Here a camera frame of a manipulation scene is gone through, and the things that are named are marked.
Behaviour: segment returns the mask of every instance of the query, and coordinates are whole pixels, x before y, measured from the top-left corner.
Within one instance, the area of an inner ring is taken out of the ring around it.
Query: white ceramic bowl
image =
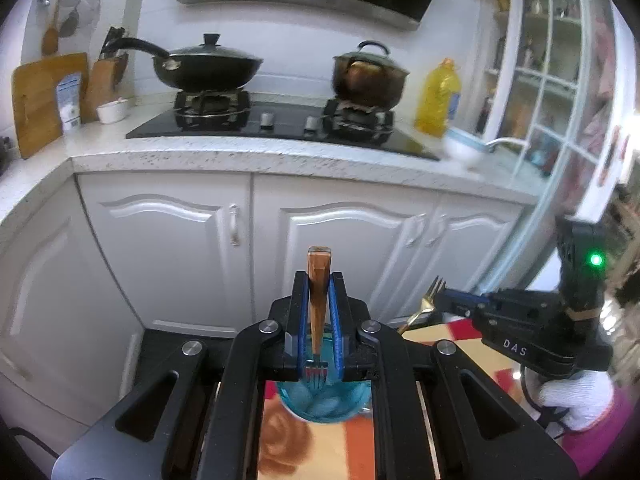
[[[444,152],[464,168],[476,168],[490,148],[479,137],[450,126],[444,134]]]
[[[102,124],[113,124],[129,115],[129,100],[118,99],[98,106],[95,111]]]

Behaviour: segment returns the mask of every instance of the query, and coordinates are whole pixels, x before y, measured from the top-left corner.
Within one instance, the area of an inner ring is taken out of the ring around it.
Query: person
[[[640,478],[640,410],[606,372],[583,370],[569,379],[544,381],[526,370],[524,381],[529,399],[522,407],[536,420],[541,406],[565,408],[564,416],[546,430],[574,460],[582,478]]]

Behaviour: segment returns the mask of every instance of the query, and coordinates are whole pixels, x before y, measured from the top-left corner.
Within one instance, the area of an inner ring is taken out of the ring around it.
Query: gas stove
[[[357,108],[330,99],[324,108],[251,103],[245,91],[176,96],[174,108],[137,127],[127,139],[238,136],[296,139],[358,146],[440,160],[393,126],[393,112]]]

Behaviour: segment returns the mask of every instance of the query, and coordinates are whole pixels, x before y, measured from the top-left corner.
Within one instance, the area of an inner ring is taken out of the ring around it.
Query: orange stripe
[[[349,480],[374,480],[373,420],[367,416],[354,416],[344,423],[344,433]]]

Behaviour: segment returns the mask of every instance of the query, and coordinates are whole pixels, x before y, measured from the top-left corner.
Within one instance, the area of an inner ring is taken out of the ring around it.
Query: green led
[[[591,253],[589,256],[589,263],[593,267],[601,267],[604,265],[604,256],[600,253]]]

